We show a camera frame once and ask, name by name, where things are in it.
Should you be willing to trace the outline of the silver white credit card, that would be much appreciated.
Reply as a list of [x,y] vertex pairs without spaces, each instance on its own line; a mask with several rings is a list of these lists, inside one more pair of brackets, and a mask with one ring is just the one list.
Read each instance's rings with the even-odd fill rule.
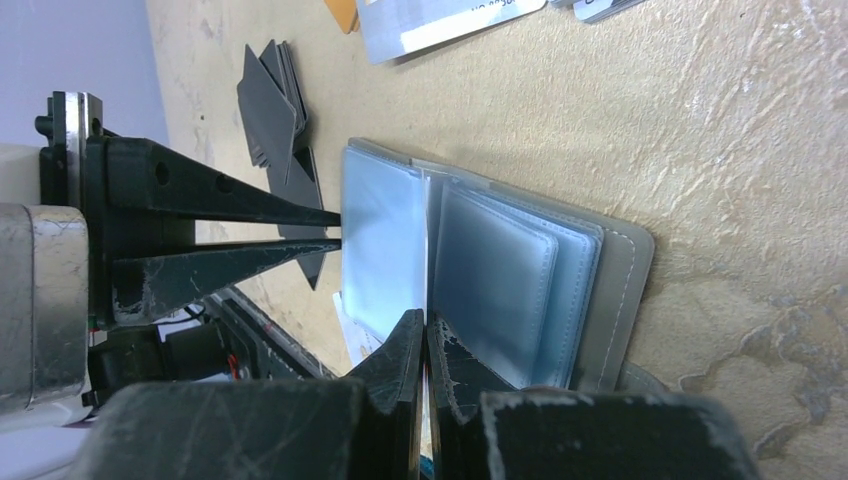
[[378,0],[358,1],[369,62],[399,63],[410,56],[535,13],[546,6],[571,10],[594,24],[639,5],[640,0]]

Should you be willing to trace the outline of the orange credit card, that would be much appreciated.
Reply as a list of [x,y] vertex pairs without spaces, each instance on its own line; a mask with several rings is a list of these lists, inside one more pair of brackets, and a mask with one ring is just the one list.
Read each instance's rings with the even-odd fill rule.
[[359,15],[355,0],[324,0],[339,29],[344,34],[359,30]]

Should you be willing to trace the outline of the single silver credit card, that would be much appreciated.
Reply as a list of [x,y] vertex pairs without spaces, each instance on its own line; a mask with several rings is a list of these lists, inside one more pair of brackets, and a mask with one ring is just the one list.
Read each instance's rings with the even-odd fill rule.
[[356,367],[379,349],[383,342],[371,335],[345,313],[340,292],[334,293],[332,300],[351,365]]

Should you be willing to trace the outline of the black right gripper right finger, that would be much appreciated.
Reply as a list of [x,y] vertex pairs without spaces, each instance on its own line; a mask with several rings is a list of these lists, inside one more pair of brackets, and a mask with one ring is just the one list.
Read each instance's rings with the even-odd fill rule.
[[516,389],[427,321],[438,479],[756,479],[729,413],[677,393]]

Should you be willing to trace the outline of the grey card holder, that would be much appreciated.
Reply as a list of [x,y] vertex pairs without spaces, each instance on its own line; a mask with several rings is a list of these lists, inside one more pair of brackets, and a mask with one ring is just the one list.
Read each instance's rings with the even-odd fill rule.
[[363,138],[343,156],[345,313],[383,343],[423,309],[421,174],[432,176],[429,310],[510,386],[650,392],[626,360],[654,257],[643,227]]

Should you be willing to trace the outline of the black credit card stack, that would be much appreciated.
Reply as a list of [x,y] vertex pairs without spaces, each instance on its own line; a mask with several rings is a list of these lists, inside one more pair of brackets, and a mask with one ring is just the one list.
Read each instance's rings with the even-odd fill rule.
[[266,171],[271,193],[321,210],[309,112],[289,44],[272,39],[260,54],[246,46],[236,91],[252,165]]

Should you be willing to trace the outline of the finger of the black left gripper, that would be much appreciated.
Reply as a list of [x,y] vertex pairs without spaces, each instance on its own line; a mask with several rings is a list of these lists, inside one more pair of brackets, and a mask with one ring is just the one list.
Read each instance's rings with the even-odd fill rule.
[[146,325],[279,265],[337,251],[339,239],[200,245],[178,253],[114,260],[112,323]]
[[337,227],[338,213],[299,205],[145,138],[104,140],[111,205],[191,220]]

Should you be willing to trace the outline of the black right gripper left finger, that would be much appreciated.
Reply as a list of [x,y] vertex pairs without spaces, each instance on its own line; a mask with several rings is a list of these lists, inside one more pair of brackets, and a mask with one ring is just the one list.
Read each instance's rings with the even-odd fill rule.
[[76,479],[415,479],[424,313],[335,380],[146,383],[106,405]]

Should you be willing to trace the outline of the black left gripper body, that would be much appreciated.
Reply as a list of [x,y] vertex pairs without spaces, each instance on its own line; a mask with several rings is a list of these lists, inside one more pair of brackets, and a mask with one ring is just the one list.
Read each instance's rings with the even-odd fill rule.
[[47,140],[39,152],[40,200],[82,213],[88,229],[89,322],[113,328],[105,153],[107,139],[115,133],[103,126],[103,102],[87,92],[54,91],[47,113],[37,116],[34,126]]

